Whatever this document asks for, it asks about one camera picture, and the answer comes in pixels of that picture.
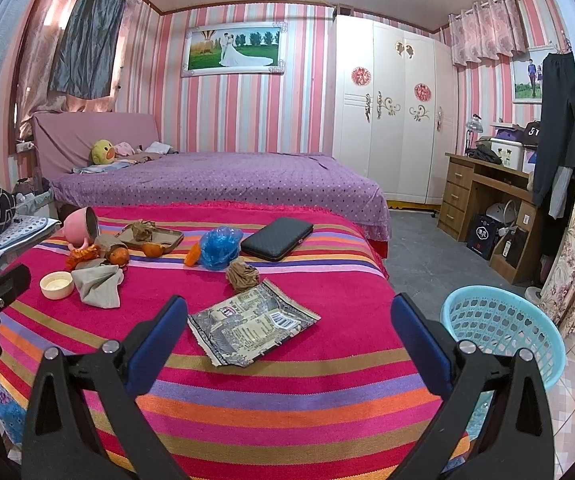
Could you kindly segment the printed foil snack wrapper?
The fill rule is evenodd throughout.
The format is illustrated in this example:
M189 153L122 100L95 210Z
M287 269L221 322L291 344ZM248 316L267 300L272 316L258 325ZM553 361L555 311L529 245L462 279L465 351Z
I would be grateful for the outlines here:
M269 280L191 314L188 327L211 364L248 367L321 320Z

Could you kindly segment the white round lid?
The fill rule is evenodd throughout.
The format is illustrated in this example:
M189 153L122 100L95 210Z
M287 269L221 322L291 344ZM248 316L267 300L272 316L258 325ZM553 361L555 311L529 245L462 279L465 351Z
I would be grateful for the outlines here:
M67 271L46 274L40 279L42 295L49 300L61 300L74 291L74 279Z

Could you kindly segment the orange peel fragments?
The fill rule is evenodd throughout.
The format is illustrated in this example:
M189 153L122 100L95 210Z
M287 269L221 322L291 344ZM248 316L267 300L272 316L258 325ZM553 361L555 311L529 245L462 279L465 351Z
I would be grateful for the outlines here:
M86 246L85 248L71 249L66 262L65 269L74 271L80 263L95 260L101 257L101 249L97 245Z

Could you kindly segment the pink mug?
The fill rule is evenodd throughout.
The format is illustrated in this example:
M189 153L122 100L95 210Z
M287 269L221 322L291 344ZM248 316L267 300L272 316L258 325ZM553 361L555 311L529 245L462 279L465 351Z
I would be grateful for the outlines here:
M98 220L91 207L73 211L64 221L63 237L70 250L86 249L98 235Z

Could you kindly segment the light blue plastic basket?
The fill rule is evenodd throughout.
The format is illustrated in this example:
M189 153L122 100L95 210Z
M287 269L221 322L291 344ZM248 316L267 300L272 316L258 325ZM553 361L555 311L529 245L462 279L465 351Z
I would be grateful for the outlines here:
M530 350L547 390L564 372L565 347L557 326L513 292L485 285L455 289L441 306L440 322L453 339L473 341L488 354L514 356L522 348Z

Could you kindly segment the crumpled brown paper on case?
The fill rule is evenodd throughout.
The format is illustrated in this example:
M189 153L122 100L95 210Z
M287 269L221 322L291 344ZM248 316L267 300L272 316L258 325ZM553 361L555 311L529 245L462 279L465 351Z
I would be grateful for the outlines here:
M156 223L153 221L138 220L130 224L132 237L136 242L148 243L153 240Z

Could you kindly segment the orange peel half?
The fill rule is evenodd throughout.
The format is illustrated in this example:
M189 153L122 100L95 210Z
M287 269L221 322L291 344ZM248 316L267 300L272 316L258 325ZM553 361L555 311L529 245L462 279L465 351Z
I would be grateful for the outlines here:
M147 258L160 258L165 254L165 248L161 244L144 243L141 250Z

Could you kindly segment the pink headboard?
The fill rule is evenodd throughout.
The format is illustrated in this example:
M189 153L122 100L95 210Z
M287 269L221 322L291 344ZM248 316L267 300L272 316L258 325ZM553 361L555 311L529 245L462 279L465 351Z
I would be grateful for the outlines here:
M37 113L31 118L33 143L43 177L54 182L74 168L90 165L92 145L98 140L132 148L160 139L152 115L133 113Z

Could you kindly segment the yellow duck plush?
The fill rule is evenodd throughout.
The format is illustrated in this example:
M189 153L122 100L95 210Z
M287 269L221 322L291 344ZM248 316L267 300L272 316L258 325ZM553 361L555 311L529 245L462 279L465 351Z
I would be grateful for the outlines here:
M109 140L98 140L92 145L90 156L95 166L112 164L116 158L114 144Z

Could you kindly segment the brown phone case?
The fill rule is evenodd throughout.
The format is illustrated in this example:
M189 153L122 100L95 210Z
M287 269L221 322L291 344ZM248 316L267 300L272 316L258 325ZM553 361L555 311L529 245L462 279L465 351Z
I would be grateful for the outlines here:
M141 246L144 243L136 242L133 239L130 224L125 226L124 229L122 229L116 235L116 237L118 238L118 240L120 240L120 242L126 244L128 248L133 250L139 250L140 252L142 252ZM183 239L184 234L181 231L170 230L166 228L161 228L160 226L156 226L156 229L154 230L153 240L149 243L161 244L161 246L165 248L164 255L167 255L169 254L169 252L172 252L174 248L177 248Z

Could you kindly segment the small orange peel piece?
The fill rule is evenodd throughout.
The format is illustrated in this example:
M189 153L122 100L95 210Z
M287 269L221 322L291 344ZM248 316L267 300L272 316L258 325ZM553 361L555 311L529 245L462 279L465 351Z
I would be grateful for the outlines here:
M202 249L200 249L199 243L195 243L184 257L183 261L184 266L188 266L189 268L191 268L192 266L197 266L199 263L201 253Z

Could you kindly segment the black box under desk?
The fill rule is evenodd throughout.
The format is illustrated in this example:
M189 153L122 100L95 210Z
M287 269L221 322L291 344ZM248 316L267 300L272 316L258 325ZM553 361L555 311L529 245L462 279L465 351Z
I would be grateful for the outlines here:
M475 214L466 238L466 247L489 260L499 240L501 224L487 214Z

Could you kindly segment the blue crumpled plastic bag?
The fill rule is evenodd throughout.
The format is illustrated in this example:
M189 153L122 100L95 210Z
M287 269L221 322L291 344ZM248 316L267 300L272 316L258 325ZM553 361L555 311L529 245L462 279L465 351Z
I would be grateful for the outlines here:
M199 263L210 271L220 271L240 255L244 233L232 226L218 226L199 240Z

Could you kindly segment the striped pink red blanket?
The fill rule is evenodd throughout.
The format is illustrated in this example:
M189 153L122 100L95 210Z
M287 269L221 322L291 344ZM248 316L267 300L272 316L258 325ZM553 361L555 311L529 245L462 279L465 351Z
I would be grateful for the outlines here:
M101 310L77 295L45 298L32 285L1 315L0 400L26 405L43 351L95 350L120 339L179 295L191 313L232 295L223 272L186 266L211 229L252 234L281 217L313 231L280 262L258 270L319 321L251 366L215 367L192 334L174 347L150 393L138 398L150 426L195 479L384 479L436 414L391 326L394 291L381 258L360 229L320 208L211 205L97 209L103 232L150 220L181 231L170 254L132 252L121 304Z

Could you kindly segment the grey window curtain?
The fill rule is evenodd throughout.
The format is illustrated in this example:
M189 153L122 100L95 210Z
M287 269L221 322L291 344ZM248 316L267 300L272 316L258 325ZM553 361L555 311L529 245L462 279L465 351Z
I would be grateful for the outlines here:
M126 2L76 1L55 51L48 90L82 100L110 95Z

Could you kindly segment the wooden desk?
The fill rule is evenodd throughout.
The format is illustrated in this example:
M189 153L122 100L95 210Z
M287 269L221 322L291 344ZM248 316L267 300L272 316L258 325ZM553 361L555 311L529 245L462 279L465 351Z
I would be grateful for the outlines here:
M530 282L537 273L540 258L542 213L527 190L528 174L491 162L450 154L438 228L464 243L478 214L494 204L513 203L515 224L525 233L525 243L515 263L502 242L491 253L489 266L513 285Z

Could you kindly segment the black leather wallet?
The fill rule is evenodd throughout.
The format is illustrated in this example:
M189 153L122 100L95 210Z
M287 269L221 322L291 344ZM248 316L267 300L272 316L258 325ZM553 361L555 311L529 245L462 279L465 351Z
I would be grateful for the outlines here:
M248 256L277 262L285 258L313 232L313 224L291 217L278 218L240 244Z

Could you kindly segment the white storage box on desk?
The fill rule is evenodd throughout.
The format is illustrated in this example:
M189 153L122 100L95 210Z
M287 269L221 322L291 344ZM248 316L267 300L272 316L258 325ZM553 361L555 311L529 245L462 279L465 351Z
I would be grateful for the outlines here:
M490 140L490 149L501 159L504 167L517 171L523 168L524 147L522 143L492 138Z

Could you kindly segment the hanging black clothes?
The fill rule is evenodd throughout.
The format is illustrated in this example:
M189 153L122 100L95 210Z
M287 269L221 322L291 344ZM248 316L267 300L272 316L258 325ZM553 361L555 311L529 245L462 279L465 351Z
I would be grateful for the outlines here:
M575 58L549 54L543 62L542 107L533 202L562 218L575 169Z

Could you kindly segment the desk lamp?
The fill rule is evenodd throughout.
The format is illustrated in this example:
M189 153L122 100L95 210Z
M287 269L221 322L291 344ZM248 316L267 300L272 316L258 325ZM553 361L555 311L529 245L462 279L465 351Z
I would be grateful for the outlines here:
M484 133L483 124L481 123L481 116L473 114L471 118L465 123L465 148L475 148L479 137Z

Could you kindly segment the purple dotted bedspread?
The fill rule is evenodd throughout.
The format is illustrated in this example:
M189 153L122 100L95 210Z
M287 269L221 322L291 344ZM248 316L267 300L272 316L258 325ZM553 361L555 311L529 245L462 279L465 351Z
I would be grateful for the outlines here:
M244 202L322 208L374 242L391 239L384 192L325 154L181 153L99 174L52 181L56 200L76 206Z

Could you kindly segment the framed wedding photo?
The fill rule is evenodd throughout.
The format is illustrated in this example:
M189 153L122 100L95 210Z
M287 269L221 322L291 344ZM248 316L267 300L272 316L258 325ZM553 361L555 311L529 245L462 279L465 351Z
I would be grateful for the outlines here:
M182 77L283 74L286 22L224 23L186 31Z

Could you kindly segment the small framed photo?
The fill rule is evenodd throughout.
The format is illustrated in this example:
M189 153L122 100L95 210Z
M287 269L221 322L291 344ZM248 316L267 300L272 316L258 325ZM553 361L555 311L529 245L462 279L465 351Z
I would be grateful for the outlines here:
M550 42L529 48L512 58L512 101L519 104L540 104L542 101L543 61L557 47Z

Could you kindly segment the white wardrobe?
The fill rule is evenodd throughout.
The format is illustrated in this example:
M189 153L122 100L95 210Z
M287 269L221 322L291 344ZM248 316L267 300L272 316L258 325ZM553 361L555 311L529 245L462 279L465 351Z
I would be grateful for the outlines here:
M333 155L386 200L440 205L457 149L457 71L439 41L366 18L333 25Z

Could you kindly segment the pink valance curtain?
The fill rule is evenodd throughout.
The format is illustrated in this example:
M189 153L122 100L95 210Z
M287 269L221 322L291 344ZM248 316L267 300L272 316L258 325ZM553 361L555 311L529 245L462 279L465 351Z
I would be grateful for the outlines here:
M452 63L456 66L513 58L528 50L516 0L476 1L448 16Z

